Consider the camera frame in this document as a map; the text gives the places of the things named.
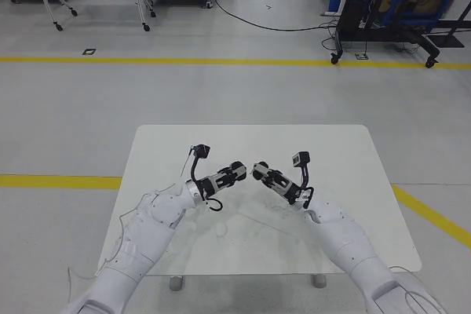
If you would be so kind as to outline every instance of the gray floor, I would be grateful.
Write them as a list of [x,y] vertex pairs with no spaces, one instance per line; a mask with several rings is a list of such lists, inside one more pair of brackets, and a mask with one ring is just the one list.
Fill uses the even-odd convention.
[[[329,59],[326,31],[277,33],[219,9],[159,7],[144,33],[132,1],[43,5],[0,1],[0,56]],[[229,1],[272,27],[329,18],[314,1]],[[440,61],[471,63],[465,49]],[[355,45],[346,60],[355,60]],[[373,61],[422,62],[369,44]],[[153,123],[363,124],[389,180],[471,232],[471,71],[394,68],[0,64],[0,173],[121,176],[136,128]],[[89,275],[116,198],[113,191],[0,188],[0,314],[52,313],[68,298],[66,267]],[[422,259],[419,276],[451,313],[471,313],[471,252],[401,206]],[[345,275],[316,290],[306,276],[188,277],[180,293],[147,278],[128,313],[362,313]],[[74,281],[74,295],[87,283]]]

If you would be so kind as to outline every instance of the floor marking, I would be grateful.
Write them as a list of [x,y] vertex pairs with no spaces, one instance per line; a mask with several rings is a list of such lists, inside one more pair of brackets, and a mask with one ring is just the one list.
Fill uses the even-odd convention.
[[121,177],[0,174],[0,188],[93,188],[118,190]]
[[469,232],[457,226],[452,221],[449,221],[445,216],[439,214],[435,210],[432,210],[424,203],[421,203],[418,199],[406,193],[401,188],[398,188],[394,184],[391,184],[391,186],[398,202],[413,210],[419,216],[440,228],[443,232],[447,233],[449,236],[456,239],[471,250],[471,234]]
[[[118,190],[121,177],[85,177],[85,176],[35,176],[0,174],[0,188],[79,188]],[[471,234],[449,221],[424,203],[406,193],[401,188],[391,184],[396,199],[401,204],[413,210],[431,224],[435,225],[452,238],[456,239],[471,250]]]
[[[279,60],[279,59],[200,59],[200,58],[107,58],[107,57],[0,57],[0,63],[33,64],[176,64],[176,65],[256,65],[285,67],[338,67],[338,68],[409,68],[425,69],[423,63],[343,61],[331,64],[330,60]],[[433,69],[471,70],[471,64],[438,63]]]

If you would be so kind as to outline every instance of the black cable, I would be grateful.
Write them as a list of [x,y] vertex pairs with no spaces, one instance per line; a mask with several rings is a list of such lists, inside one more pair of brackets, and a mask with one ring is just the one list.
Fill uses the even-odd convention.
[[270,31],[311,31],[311,30],[315,30],[315,29],[327,29],[327,27],[324,27],[323,25],[329,23],[329,22],[321,23],[319,26],[315,26],[315,27],[291,28],[291,29],[289,29],[289,28],[286,29],[286,28],[272,28],[272,27],[266,27],[266,26],[261,26],[261,25],[252,23],[252,22],[250,22],[250,21],[248,21],[248,20],[244,20],[242,17],[238,17],[238,16],[236,16],[235,14],[230,13],[229,11],[227,11],[226,9],[224,9],[224,8],[220,5],[220,3],[218,3],[218,0],[214,0],[214,2],[218,5],[218,7],[219,7],[223,12],[227,13],[229,16],[235,17],[237,20],[241,20],[242,22],[248,23],[249,25],[253,25],[253,26],[256,26],[256,27],[259,27],[259,28],[263,28],[263,29],[266,29],[266,30],[270,30]]
[[220,204],[220,207],[219,207],[219,208],[210,207],[210,210],[212,210],[212,211],[220,211],[220,210],[223,210],[223,203],[220,202],[218,199],[215,199],[215,198],[213,198],[213,197],[208,197],[208,198],[206,198],[206,201],[214,201],[214,202]]
[[328,41],[328,40],[331,40],[331,39],[334,39],[334,38],[333,38],[333,37],[329,37],[329,38],[324,39],[324,40],[321,42],[321,46],[322,46],[324,49],[326,49],[326,50],[337,51],[336,49],[328,48],[328,47],[326,47],[326,46],[324,45],[324,42],[325,42],[325,41]]
[[[462,31],[455,31],[455,33],[466,33],[467,31],[471,31],[471,29],[469,30],[462,30]],[[448,34],[450,33],[450,31],[438,31],[437,33],[428,33],[427,35],[436,35],[436,34]]]

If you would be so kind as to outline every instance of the white table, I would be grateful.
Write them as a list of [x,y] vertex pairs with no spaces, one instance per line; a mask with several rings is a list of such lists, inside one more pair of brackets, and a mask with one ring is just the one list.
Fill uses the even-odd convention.
[[[387,265],[411,271],[421,261],[368,130],[364,126],[141,126],[111,216],[100,265],[120,236],[119,215],[141,196],[179,181],[193,144],[211,146],[196,176],[233,161],[255,162],[300,182],[291,157],[309,151],[315,195],[339,203],[366,230]],[[189,167],[181,181],[189,177]],[[189,210],[151,275],[327,274],[341,272],[305,232],[302,216],[248,174],[216,195],[225,208]]]

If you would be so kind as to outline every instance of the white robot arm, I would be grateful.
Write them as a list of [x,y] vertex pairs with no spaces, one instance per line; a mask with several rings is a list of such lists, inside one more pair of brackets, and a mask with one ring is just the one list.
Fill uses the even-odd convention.
[[70,302],[62,314],[120,314],[147,272],[166,251],[185,211],[194,208],[223,188],[246,178],[246,167],[234,162],[212,176],[195,179],[198,159],[205,159],[210,148],[191,148],[195,160],[192,179],[185,182],[179,194],[145,194],[136,215],[123,229],[115,243],[114,257],[107,261],[92,286],[78,299]]
[[309,161],[308,152],[293,157],[294,166],[302,170],[301,186],[269,169],[265,162],[255,164],[252,174],[294,209],[303,211],[305,224],[319,247],[362,292],[369,314],[445,313],[420,282],[391,272],[375,253],[366,232],[340,207],[314,196],[314,188],[307,188]]

